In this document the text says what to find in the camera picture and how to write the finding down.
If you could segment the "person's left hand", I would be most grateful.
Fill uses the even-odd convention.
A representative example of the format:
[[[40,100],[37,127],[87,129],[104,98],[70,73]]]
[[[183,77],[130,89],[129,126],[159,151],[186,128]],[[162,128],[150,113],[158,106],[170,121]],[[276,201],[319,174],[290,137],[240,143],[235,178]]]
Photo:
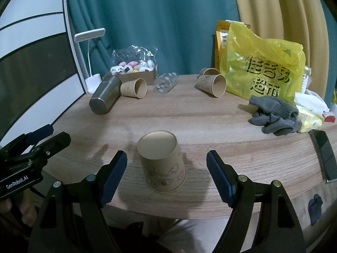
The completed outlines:
[[[37,219],[37,211],[31,196],[30,189],[23,191],[22,196],[19,196],[18,203],[14,203],[13,199],[1,201],[1,213],[10,213],[14,210],[14,214],[20,218],[23,224],[32,227]]]

